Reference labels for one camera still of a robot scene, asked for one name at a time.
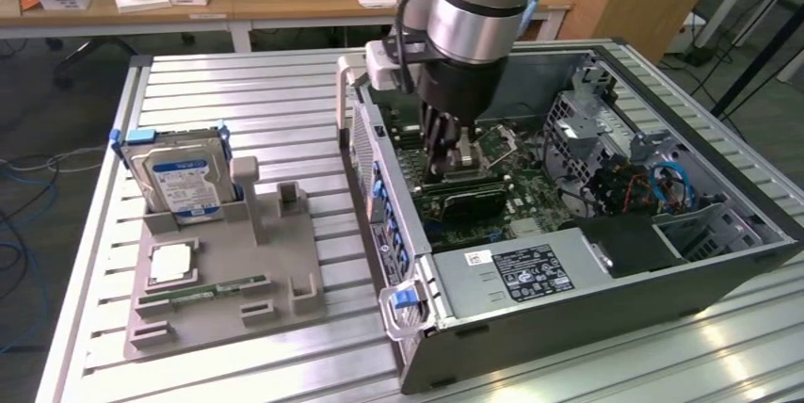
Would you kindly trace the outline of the green motherboard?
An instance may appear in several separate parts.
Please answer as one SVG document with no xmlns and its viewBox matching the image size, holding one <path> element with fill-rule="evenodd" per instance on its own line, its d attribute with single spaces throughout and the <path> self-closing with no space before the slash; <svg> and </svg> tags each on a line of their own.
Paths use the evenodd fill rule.
<svg viewBox="0 0 804 403">
<path fill-rule="evenodd" d="M 426 154 L 416 113 L 412 110 L 388 106 L 380 109 L 380 113 L 390 130 L 390 140 L 401 174 L 421 220 L 424 234 L 434 252 L 517 238 L 510 233 L 510 222 L 521 218 L 534 219 L 545 234 L 560 230 L 561 226 L 576 217 L 577 211 L 566 207 L 554 182 L 544 172 L 541 161 L 536 157 L 536 141 L 540 139 L 540 134 L 529 125 L 505 118 L 480 122 L 476 125 L 482 131 L 480 137 L 496 125 L 504 125 L 512 130 L 516 137 L 516 151 L 485 171 L 460 171 L 454 168 L 444 174 L 440 181 L 434 182 L 425 177 Z M 414 194 L 416 187 L 424 184 L 494 174 L 504 176 L 504 186 L 508 190 L 505 210 L 496 218 L 470 223 L 444 223 L 433 217 L 433 210 L 437 208 L 438 199 L 448 194 L 436 197 Z"/>
</svg>

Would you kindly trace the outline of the hard disk blue label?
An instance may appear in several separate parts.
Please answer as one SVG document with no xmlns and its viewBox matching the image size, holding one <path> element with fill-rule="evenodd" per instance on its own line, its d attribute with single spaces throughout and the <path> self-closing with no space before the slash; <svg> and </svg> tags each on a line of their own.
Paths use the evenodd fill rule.
<svg viewBox="0 0 804 403">
<path fill-rule="evenodd" d="M 180 225 L 212 221 L 236 199 L 225 144 L 217 137 L 170 139 L 121 146 L 148 210 L 168 213 Z"/>
</svg>

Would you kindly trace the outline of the black office chair base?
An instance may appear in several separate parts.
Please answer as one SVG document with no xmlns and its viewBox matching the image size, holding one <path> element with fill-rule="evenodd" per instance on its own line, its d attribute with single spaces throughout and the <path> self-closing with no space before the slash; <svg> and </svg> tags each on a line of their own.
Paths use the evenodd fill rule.
<svg viewBox="0 0 804 403">
<path fill-rule="evenodd" d="M 104 36 L 90 38 L 73 50 L 69 55 L 60 60 L 54 66 L 53 84 L 58 89 L 69 89 L 72 87 L 73 82 L 68 76 L 68 71 L 82 58 L 88 57 L 105 45 L 117 47 L 128 56 L 136 56 L 138 54 L 136 49 L 120 37 Z"/>
</svg>

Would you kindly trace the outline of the grey power supply unit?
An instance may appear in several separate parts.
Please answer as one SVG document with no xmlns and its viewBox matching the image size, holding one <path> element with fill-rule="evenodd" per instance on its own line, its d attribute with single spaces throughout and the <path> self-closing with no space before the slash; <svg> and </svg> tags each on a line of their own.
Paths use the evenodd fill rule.
<svg viewBox="0 0 804 403">
<path fill-rule="evenodd" d="M 537 307 L 613 282 L 578 228 L 441 252 L 433 260 L 457 318 Z"/>
</svg>

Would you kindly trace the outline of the hard disk drive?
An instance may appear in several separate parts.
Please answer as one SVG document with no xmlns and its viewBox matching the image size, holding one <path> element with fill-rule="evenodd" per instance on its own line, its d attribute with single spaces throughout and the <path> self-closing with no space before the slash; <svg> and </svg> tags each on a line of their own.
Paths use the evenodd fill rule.
<svg viewBox="0 0 804 403">
<path fill-rule="evenodd" d="M 229 130 L 228 127 L 217 122 L 209 127 L 196 128 L 196 129 L 184 129 L 184 130 L 157 130 L 154 128 L 137 128 L 130 130 L 126 134 L 121 132 L 121 130 L 114 129 L 109 134 L 109 147 L 114 154 L 118 156 L 122 161 L 124 167 L 130 172 L 128 165 L 125 163 L 125 159 L 122 156 L 122 152 L 120 148 L 124 144 L 140 144 L 140 143 L 152 143 L 152 142 L 162 142 L 168 141 L 173 138 L 176 139 L 193 139 L 193 138 L 208 138 L 217 137 L 222 140 L 225 144 L 225 151 L 228 154 L 228 161 L 230 159 L 230 147 L 228 144 L 229 139 Z M 236 199 L 237 199 L 237 189 L 233 185 L 233 189 L 236 191 Z"/>
</svg>

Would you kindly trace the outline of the metal socket cover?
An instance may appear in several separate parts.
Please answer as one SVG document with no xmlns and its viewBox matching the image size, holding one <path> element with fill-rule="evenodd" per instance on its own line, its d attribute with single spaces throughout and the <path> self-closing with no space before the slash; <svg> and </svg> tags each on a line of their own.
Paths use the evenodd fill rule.
<svg viewBox="0 0 804 403">
<path fill-rule="evenodd" d="M 496 125 L 477 139 L 477 147 L 482 152 L 486 166 L 493 167 L 517 149 L 512 130 L 504 125 Z"/>
</svg>

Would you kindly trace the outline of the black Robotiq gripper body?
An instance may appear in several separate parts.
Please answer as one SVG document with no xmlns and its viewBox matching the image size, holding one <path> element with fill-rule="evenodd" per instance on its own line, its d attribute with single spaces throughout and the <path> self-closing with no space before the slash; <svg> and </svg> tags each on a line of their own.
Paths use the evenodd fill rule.
<svg viewBox="0 0 804 403">
<path fill-rule="evenodd" d="M 420 99 L 460 122 L 474 122 L 489 108 L 508 61 L 504 57 L 488 64 L 452 59 L 425 62 L 417 83 Z"/>
</svg>

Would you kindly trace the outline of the silver CPU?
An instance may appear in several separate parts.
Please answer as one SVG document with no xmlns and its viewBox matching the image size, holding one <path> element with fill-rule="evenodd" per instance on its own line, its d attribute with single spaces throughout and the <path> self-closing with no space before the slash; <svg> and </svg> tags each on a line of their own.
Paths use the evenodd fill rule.
<svg viewBox="0 0 804 403">
<path fill-rule="evenodd" d="M 192 248 L 173 244 L 156 248 L 150 256 L 149 279 L 153 283 L 180 280 L 190 269 Z"/>
</svg>

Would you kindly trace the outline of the dark grey PC case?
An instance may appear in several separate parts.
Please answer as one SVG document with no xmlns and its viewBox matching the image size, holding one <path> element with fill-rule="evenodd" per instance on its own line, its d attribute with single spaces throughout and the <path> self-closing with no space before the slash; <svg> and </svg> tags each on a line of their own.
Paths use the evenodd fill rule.
<svg viewBox="0 0 804 403">
<path fill-rule="evenodd" d="M 804 192 L 709 115 L 662 71 L 613 40 L 525 43 L 513 49 L 489 108 L 540 134 L 536 157 L 613 282 L 553 303 L 453 316 L 434 252 L 402 177 L 380 109 L 417 98 L 372 88 L 365 53 L 337 60 L 342 162 L 401 391 L 450 390 L 570 348 L 698 315 L 750 278 L 804 251 Z M 548 170 L 544 124 L 558 92 L 600 98 L 633 130 L 580 183 Z M 413 289 L 416 308 L 390 295 Z"/>
</svg>

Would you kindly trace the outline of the grey parts rack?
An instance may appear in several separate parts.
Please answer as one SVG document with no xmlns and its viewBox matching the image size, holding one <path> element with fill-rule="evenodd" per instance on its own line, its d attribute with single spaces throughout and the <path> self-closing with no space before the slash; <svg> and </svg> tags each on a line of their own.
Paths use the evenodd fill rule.
<svg viewBox="0 0 804 403">
<path fill-rule="evenodd" d="M 242 198 L 222 205 L 220 218 L 181 226 L 168 213 L 142 218 L 122 355 L 129 361 L 246 340 L 308 325 L 326 314 L 322 278 L 308 195 L 297 182 L 272 193 L 254 190 L 254 157 L 229 162 L 229 176 Z M 190 269 L 180 280 L 153 283 L 150 256 L 161 246 L 188 244 Z M 146 295 L 190 286 L 266 275 L 241 295 L 140 305 Z"/>
</svg>

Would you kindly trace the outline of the metal disk bay cage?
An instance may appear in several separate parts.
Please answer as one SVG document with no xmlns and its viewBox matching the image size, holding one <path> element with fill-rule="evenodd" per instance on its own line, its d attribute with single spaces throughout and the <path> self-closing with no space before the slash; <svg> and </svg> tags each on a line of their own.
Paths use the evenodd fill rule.
<svg viewBox="0 0 804 403">
<path fill-rule="evenodd" d="M 580 183 L 614 155 L 630 157 L 633 130 L 600 98 L 577 99 L 570 90 L 558 92 L 542 130 L 549 136 L 548 170 Z"/>
</svg>

